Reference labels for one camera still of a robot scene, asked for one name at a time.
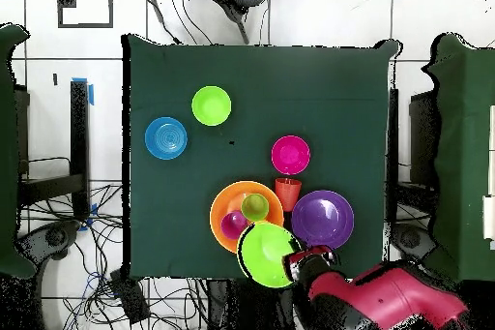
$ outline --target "orange plate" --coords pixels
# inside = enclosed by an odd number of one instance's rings
[[[258,182],[240,181],[224,188],[215,198],[210,210],[210,227],[218,242],[232,254],[237,253],[237,239],[227,238],[221,231],[220,223],[229,212],[241,210],[243,199],[250,194],[262,194],[268,199],[270,211],[265,219],[272,224],[283,226],[283,210],[277,195]]]

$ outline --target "table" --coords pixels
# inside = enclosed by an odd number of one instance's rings
[[[131,89],[124,87],[130,122],[123,124],[131,131],[131,276],[242,278],[236,256],[210,230],[210,207],[236,181],[273,188],[280,174],[270,151],[288,134],[311,149],[308,167],[295,176],[301,195],[332,190],[354,209],[354,232],[337,250],[340,270],[353,277],[381,260],[388,66],[398,42],[184,46],[127,35],[123,43],[131,55]],[[206,85],[232,100],[229,118],[216,127],[191,111],[193,95]],[[161,116],[188,132],[187,149],[170,161],[154,158],[144,143],[147,126]]]

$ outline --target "chair wheel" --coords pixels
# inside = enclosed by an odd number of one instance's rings
[[[51,258],[53,260],[62,260],[64,257],[66,257],[69,253],[69,250],[66,248],[63,251],[57,252],[56,254],[52,255]]]

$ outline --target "lime green plate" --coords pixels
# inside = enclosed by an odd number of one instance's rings
[[[192,113],[204,125],[214,127],[224,122],[230,114],[230,97],[221,88],[206,86],[192,98]]]
[[[294,237],[281,226],[269,222],[249,226],[237,244],[237,259],[244,274],[266,287],[289,286],[282,260],[294,252],[291,241]]]

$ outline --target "blue bowl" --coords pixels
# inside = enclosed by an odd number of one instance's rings
[[[148,126],[144,141],[153,156],[161,160],[173,160],[186,149],[188,133],[176,119],[162,117]]]

